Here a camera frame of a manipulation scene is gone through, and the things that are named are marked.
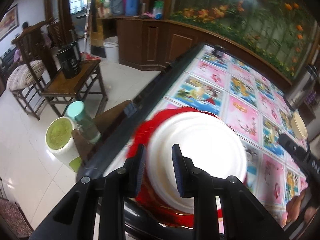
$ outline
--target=hand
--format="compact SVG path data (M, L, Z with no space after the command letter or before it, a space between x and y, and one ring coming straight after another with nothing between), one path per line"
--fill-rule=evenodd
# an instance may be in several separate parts
M306 190L304 189L301 191L300 196L294 196L286 205L285 210L288 213L288 217L287 217L287 223L291 222L291 221L295 221L297 220L298 216L299 216L299 212L300 212L300 206L301 206L301 202L306 194ZM307 208L305 214L304 214L304 220L306 223L308 223L313 216L316 213L316 208L314 207L309 207Z

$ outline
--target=clear plastic bottle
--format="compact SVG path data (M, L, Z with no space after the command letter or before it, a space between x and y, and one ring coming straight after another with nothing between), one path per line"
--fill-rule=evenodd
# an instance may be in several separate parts
M95 144L101 138L101 133L98 131L92 118L84 109L82 101L75 101L68 106L67 116L70 117L76 124L76 129L90 143Z

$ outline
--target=stack of white plates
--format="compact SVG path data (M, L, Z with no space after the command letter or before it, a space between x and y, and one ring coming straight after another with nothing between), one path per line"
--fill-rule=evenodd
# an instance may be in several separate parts
M169 206L193 214L193 198L181 198L172 163L172 145L179 144L182 155L192 159L211 176L229 175L242 182L247 160L239 137L223 121L205 113L184 112L163 122L147 147L147 173L159 197Z

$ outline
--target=picture frame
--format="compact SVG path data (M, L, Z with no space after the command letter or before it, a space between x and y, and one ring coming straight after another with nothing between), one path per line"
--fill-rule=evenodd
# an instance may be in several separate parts
M0 22L0 41L19 26L18 5L10 8Z

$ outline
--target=yellow bowl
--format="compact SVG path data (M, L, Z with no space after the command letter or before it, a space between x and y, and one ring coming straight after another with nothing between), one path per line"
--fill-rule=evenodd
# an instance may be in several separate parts
M298 139L307 139L308 138L308 132L307 128L300 117L300 115L297 112L294 112L291 119L291 127L295 134L295 136Z

